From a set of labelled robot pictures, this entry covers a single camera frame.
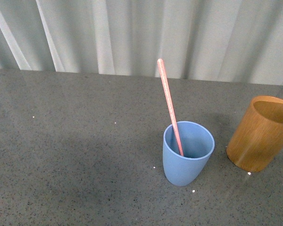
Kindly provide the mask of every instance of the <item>wooden cup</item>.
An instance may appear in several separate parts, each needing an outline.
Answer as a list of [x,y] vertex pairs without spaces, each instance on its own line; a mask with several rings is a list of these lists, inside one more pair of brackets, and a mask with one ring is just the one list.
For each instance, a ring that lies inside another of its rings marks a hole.
[[258,96],[251,100],[226,153],[248,172],[263,170],[283,147],[283,100]]

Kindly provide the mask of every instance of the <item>cup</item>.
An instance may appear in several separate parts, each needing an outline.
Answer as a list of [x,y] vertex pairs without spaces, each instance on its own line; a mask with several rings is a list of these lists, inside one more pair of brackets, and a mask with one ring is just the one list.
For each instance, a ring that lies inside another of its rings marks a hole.
[[169,125],[164,132],[163,165],[172,184],[185,186],[200,174],[213,153],[215,141],[211,133],[197,123],[179,121],[177,126],[183,156],[179,154],[173,126]]
[[238,167],[260,172],[283,147],[283,100],[258,96],[251,100],[226,153]]

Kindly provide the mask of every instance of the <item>table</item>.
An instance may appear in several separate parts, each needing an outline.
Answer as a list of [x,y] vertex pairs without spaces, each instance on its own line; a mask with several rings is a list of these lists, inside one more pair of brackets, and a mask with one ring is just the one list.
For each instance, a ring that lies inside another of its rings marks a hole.
[[250,100],[283,86],[169,86],[177,120],[216,143],[184,187],[163,172],[160,78],[0,69],[0,225],[283,226],[283,150],[251,175],[225,152]]

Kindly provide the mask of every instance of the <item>plastic cup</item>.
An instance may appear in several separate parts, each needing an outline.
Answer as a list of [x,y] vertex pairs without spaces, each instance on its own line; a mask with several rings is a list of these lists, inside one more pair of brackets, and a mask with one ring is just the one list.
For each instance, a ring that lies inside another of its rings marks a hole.
[[163,165],[167,179],[176,186],[192,182],[202,171],[214,151],[212,134],[203,126],[191,121],[177,122],[183,155],[179,154],[173,126],[164,132]]

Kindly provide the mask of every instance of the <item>cup rim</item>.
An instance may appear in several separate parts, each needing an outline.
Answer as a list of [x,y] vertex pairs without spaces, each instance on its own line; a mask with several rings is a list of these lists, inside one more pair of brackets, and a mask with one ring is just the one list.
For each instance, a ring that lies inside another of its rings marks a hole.
[[198,123],[192,122],[192,121],[178,121],[177,124],[178,124],[178,123],[194,124],[194,125],[197,125],[197,126],[201,127],[201,128],[204,129],[204,130],[208,133],[208,135],[211,137],[213,144],[212,144],[212,148],[211,148],[211,150],[209,151],[209,153],[207,153],[206,155],[204,155],[204,156],[202,156],[202,157],[200,157],[200,158],[188,158],[188,157],[181,156],[181,155],[175,153],[175,152],[169,147],[169,145],[168,145],[167,142],[166,142],[166,132],[167,132],[167,130],[168,130],[170,127],[173,126],[173,125],[171,124],[171,125],[169,125],[169,126],[165,129],[165,132],[164,132],[164,143],[166,144],[167,148],[171,151],[172,154],[174,154],[174,155],[176,155],[176,156],[178,156],[178,157],[180,157],[180,158],[182,158],[182,159],[187,159],[187,160],[194,161],[194,160],[205,159],[205,158],[207,158],[208,156],[210,156],[210,155],[213,153],[214,148],[215,148],[215,140],[214,140],[212,134],[209,132],[208,129],[206,129],[204,126],[202,126],[202,125],[200,125],[200,124],[198,124]]
[[250,106],[251,108],[257,113],[259,114],[261,117],[263,117],[264,119],[272,122],[272,123],[275,123],[275,124],[280,124],[280,125],[283,125],[283,123],[281,122],[277,122],[277,121],[274,121],[272,119],[269,119],[267,118],[266,116],[264,116],[263,114],[261,114],[254,106],[254,104],[258,101],[266,101],[266,102],[273,102],[273,103],[278,103],[278,104],[283,104],[283,99],[281,98],[278,98],[278,97],[273,97],[273,96],[266,96],[266,95],[261,95],[261,96],[256,96],[254,98],[251,99],[250,101]]

